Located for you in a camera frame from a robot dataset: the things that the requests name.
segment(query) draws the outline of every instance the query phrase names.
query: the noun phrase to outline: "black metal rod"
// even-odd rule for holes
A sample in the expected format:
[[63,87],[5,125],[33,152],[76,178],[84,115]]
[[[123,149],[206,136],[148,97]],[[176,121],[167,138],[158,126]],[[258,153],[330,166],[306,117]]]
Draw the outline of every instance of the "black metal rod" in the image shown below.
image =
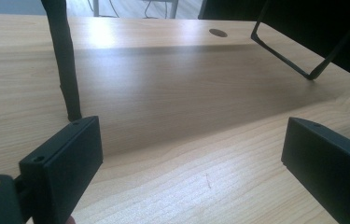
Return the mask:
[[326,67],[332,62],[332,60],[335,58],[335,56],[338,55],[338,53],[341,51],[343,46],[348,42],[350,39],[350,29],[346,33],[346,35],[340,40],[340,42],[334,47],[334,49],[329,53],[329,55],[324,59],[322,63],[320,63],[312,72],[311,74],[306,73],[301,68],[299,68],[296,64],[294,64],[291,60],[277,52],[276,50],[269,47],[266,43],[264,43],[259,36],[257,35],[257,30],[259,28],[259,24],[262,22],[262,19],[264,18],[265,14],[267,13],[267,10],[269,8],[270,3],[272,0],[267,0],[265,3],[261,13],[259,14],[259,18],[256,22],[256,25],[253,29],[253,32],[251,34],[251,38],[256,41],[258,44],[260,44],[263,48],[268,50],[270,53],[272,53],[274,56],[276,56],[278,59],[282,60],[284,63],[286,63],[288,66],[296,70],[298,73],[300,73],[303,77],[307,78],[308,80],[316,79],[320,76],[320,74],[326,69]]
[[47,12],[61,90],[66,103],[68,119],[81,119],[75,56],[70,27],[67,21],[65,0],[41,0]]

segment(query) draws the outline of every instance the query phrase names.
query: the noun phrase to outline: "black mount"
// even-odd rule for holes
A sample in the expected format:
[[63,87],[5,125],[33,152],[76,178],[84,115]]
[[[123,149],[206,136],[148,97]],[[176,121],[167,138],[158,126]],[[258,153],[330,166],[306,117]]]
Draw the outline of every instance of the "black mount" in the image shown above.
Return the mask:
[[98,117],[68,124],[20,161],[15,180],[0,175],[0,224],[64,224],[102,162]]

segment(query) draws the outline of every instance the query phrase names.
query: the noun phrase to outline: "table surface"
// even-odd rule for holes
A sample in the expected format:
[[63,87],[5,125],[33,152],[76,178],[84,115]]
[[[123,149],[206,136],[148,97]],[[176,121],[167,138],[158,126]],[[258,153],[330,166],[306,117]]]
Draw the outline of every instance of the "table surface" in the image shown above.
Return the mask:
[[[289,117],[350,138],[350,74],[331,64],[304,79],[249,38],[254,22],[69,23],[105,154],[77,223],[335,223],[280,157]],[[322,60],[259,35],[307,71]],[[0,174],[67,123],[46,18],[0,15]]]

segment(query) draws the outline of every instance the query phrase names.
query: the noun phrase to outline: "black metal bar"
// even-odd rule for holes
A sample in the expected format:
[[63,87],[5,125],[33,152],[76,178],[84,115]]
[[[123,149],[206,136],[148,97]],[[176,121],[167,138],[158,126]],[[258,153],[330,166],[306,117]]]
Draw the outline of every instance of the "black metal bar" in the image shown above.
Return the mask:
[[350,140],[315,122],[288,120],[282,162],[340,223],[350,223]]
[[58,64],[61,90],[66,103],[68,119],[81,119],[75,57],[70,27],[67,22],[65,0],[41,0],[47,12],[49,30]]
[[251,38],[256,41],[258,44],[260,44],[263,48],[268,50],[270,53],[272,53],[274,56],[282,60],[284,63],[286,63],[288,66],[296,70],[298,73],[300,73],[303,77],[307,78],[308,80],[316,79],[320,76],[320,74],[326,69],[326,67],[332,62],[332,60],[335,58],[335,56],[338,55],[338,53],[341,51],[343,46],[348,42],[350,39],[350,29],[345,34],[345,36],[340,40],[340,42],[334,47],[334,49],[329,53],[329,55],[324,59],[322,63],[320,63],[310,74],[303,71],[301,68],[299,68],[296,64],[294,64],[291,60],[277,52],[276,50],[269,47],[266,43],[264,43],[258,36],[257,30],[259,28],[259,25],[261,24],[265,14],[267,13],[267,10],[270,6],[270,3],[272,0],[267,0],[265,3],[261,13],[259,14],[259,18],[256,22],[256,25],[253,29],[253,32],[251,34]]

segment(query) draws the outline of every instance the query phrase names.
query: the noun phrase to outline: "grommet hole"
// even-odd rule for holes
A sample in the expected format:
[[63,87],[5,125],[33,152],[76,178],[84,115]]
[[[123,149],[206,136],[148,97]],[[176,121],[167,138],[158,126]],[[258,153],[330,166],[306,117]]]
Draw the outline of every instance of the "grommet hole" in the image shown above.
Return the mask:
[[219,37],[227,37],[227,33],[225,33],[224,31],[218,30],[218,29],[210,29],[209,30],[210,34],[212,35],[216,35]]

